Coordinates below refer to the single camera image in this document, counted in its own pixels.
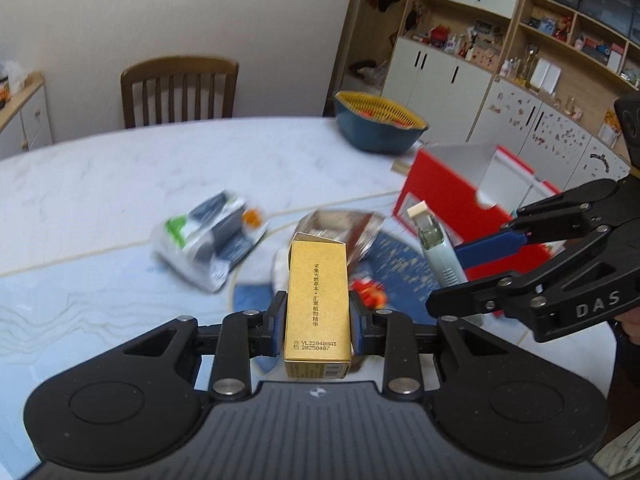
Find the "light blue correction tape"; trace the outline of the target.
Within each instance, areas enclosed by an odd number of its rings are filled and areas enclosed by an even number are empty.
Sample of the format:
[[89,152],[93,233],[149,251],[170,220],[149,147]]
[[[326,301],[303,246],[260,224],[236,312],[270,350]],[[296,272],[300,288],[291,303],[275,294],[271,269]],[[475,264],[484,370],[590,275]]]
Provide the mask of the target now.
[[416,228],[423,255],[440,288],[464,284],[468,281],[446,230],[433,211],[422,202],[407,209]]

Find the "yellow rectangular box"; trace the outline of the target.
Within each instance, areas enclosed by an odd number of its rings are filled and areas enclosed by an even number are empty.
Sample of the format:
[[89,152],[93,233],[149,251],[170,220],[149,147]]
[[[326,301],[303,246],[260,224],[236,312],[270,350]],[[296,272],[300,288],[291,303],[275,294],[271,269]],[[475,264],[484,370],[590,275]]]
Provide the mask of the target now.
[[288,252],[283,361],[295,379],[342,379],[352,360],[346,246],[296,233]]

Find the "red orange small toy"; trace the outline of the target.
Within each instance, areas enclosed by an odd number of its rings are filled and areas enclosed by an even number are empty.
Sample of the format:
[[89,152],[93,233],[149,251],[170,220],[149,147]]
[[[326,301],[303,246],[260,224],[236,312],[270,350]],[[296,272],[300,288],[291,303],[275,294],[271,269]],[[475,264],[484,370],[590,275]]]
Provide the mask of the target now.
[[388,304],[384,285],[373,278],[354,278],[350,281],[349,287],[357,293],[361,303],[369,310],[384,309]]

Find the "red white cardboard box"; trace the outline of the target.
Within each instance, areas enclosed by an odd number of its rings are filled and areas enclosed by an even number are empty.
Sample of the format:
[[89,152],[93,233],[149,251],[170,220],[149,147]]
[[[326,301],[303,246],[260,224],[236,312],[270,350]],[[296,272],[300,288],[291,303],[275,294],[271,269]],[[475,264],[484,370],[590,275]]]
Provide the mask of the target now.
[[416,152],[393,215],[414,232],[407,209],[426,203],[473,281],[508,271],[526,273],[562,250],[562,240],[526,245],[519,235],[499,233],[518,209],[558,193],[501,146],[435,144]]

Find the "blue patterned cloth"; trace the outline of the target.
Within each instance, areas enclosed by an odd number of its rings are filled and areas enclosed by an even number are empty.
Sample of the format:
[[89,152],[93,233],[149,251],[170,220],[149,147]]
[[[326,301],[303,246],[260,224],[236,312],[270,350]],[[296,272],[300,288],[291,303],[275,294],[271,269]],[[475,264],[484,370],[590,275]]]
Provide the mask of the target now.
[[[265,310],[276,292],[288,289],[288,245],[293,235],[292,226],[268,232],[232,272],[228,295],[232,311]],[[380,283],[391,308],[419,323],[431,321],[425,303],[438,285],[413,244],[391,232],[379,232],[367,257],[356,267],[355,276]]]

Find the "silver foil snack bag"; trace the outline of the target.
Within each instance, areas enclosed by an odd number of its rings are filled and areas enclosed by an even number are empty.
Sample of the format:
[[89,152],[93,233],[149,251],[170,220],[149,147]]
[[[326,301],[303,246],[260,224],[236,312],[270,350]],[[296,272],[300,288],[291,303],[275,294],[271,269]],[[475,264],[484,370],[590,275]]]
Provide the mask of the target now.
[[298,222],[294,234],[304,240],[329,240],[346,247],[348,270],[354,270],[367,255],[385,217],[373,211],[318,209]]

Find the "blue yellow colander bowl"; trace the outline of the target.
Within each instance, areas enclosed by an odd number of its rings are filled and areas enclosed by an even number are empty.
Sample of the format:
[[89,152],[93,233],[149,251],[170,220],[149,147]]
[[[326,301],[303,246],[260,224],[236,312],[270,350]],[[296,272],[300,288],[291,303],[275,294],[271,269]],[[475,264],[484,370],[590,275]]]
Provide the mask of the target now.
[[382,96],[341,90],[333,102],[338,130],[359,151],[402,155],[430,128],[405,105]]

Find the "wooden chair behind table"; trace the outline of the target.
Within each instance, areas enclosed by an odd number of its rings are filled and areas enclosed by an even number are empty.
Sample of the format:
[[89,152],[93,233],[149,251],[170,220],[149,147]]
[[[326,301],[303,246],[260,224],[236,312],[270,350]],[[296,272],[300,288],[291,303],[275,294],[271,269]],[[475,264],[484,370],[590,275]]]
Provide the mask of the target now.
[[171,55],[134,64],[119,78],[124,125],[228,119],[239,71],[238,62],[220,56]]

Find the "low wooden sideboard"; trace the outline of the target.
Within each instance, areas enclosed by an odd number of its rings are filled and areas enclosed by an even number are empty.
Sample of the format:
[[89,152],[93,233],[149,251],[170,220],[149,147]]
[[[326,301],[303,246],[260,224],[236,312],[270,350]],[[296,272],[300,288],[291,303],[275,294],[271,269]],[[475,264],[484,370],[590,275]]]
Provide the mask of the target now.
[[42,73],[31,73],[25,87],[1,110],[0,158],[7,159],[53,144]]

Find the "white cabinet wall unit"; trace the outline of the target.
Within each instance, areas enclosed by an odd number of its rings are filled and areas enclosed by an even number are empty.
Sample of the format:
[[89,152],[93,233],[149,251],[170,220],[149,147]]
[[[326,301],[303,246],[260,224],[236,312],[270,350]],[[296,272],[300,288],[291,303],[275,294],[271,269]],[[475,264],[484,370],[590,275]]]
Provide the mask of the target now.
[[383,96],[426,144],[496,144],[571,188],[629,170],[616,100],[639,88],[639,0],[408,0]]

